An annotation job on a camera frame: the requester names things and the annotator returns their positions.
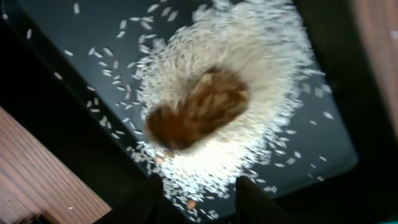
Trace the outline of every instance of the brown object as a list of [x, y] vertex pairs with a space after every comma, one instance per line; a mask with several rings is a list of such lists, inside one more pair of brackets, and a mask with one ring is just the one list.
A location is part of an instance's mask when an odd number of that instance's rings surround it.
[[197, 203], [196, 203], [196, 201], [194, 201], [194, 200], [189, 200], [188, 203], [187, 203], [187, 208], [188, 208], [189, 210], [194, 209], [196, 206], [197, 206]]
[[0, 220], [93, 223], [111, 208], [0, 108]]
[[212, 68], [188, 87], [177, 109], [164, 104], [146, 121], [149, 139], [171, 149], [186, 149], [246, 110], [249, 91], [237, 74]]
[[354, 0], [354, 16], [398, 137], [397, 0]]
[[164, 159], [160, 156], [157, 156], [155, 157], [155, 162], [160, 165], [164, 162]]

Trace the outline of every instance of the small brown seed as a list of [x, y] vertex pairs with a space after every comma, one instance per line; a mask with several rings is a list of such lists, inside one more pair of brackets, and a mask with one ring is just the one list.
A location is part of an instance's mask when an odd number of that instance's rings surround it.
[[155, 157], [155, 162], [160, 165], [164, 162], [164, 159], [160, 156], [157, 156]]
[[196, 205], [197, 205], [196, 201], [194, 201], [194, 200], [189, 200], [188, 203], [187, 203], [187, 208], [188, 208], [189, 210], [192, 210], [192, 209], [194, 209], [194, 208], [196, 207]]

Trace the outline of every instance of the dark background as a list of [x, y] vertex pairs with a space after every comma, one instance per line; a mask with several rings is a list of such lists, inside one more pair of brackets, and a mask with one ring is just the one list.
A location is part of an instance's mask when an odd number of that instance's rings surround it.
[[[276, 201], [295, 216], [311, 217], [313, 223], [322, 219], [332, 223], [385, 220], [398, 213], [398, 183], [394, 180], [398, 150], [349, 1], [295, 3], [357, 149], [359, 164], [347, 174]], [[0, 106], [111, 207], [119, 205], [145, 176], [3, 21], [0, 51]]]

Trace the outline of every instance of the pile of rice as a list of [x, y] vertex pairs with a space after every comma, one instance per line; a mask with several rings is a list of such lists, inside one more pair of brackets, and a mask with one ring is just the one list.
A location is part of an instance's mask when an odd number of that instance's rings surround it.
[[[302, 20], [288, 0], [246, 1], [236, 5], [214, 1], [194, 12], [194, 25], [182, 27], [166, 45], [155, 41], [152, 63], [142, 69], [137, 99], [145, 105], [142, 119], [165, 101], [174, 104], [186, 93], [189, 80], [208, 68], [222, 66], [240, 74], [251, 92], [249, 108], [238, 119], [149, 172], [164, 178], [165, 196], [182, 202], [203, 201], [203, 193], [224, 197], [227, 186], [253, 164], [268, 165], [272, 151], [286, 147], [278, 137], [302, 102], [297, 80], [319, 71], [311, 65], [312, 50]], [[140, 142], [151, 158], [164, 156], [154, 142]]]

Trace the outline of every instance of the wooden board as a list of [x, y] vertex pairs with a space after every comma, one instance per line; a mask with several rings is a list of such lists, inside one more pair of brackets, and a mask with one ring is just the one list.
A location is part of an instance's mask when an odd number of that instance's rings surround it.
[[398, 137], [398, 0], [353, 3], [359, 33]]
[[0, 108], [0, 220], [93, 223], [110, 207]]

